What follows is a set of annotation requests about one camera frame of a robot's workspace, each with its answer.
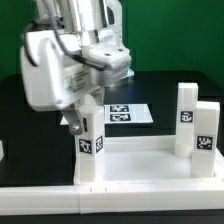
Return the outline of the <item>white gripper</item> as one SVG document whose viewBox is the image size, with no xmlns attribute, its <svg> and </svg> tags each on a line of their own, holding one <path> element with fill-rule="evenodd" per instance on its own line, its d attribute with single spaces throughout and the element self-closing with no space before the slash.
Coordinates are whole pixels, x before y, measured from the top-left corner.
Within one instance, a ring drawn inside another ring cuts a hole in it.
<svg viewBox="0 0 224 224">
<path fill-rule="evenodd" d="M 113 40 L 84 47 L 71 34 L 64 35 L 62 40 L 69 50 L 96 62 L 106 63 L 110 68 L 98 71 L 72 60 L 63 53 L 51 31 L 30 32 L 27 34 L 27 43 L 20 51 L 28 103 L 36 111 L 62 110 L 92 92 L 92 103 L 103 106 L 103 87 L 126 76 L 131 64 L 130 51 Z M 63 110 L 62 115 L 73 136 L 84 132 L 79 110 Z"/>
</svg>

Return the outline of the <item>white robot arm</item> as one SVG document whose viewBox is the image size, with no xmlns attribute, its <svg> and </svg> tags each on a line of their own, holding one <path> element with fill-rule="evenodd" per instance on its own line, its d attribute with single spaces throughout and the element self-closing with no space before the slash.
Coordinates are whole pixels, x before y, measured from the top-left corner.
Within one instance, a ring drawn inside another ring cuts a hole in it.
<svg viewBox="0 0 224 224">
<path fill-rule="evenodd" d="M 81 101 L 103 103 L 104 89 L 131 65 L 122 41 L 119 0 L 32 0 L 36 16 L 23 33 L 20 61 L 26 99 L 35 111 L 60 111 L 70 133 L 85 131 Z"/>
</svg>

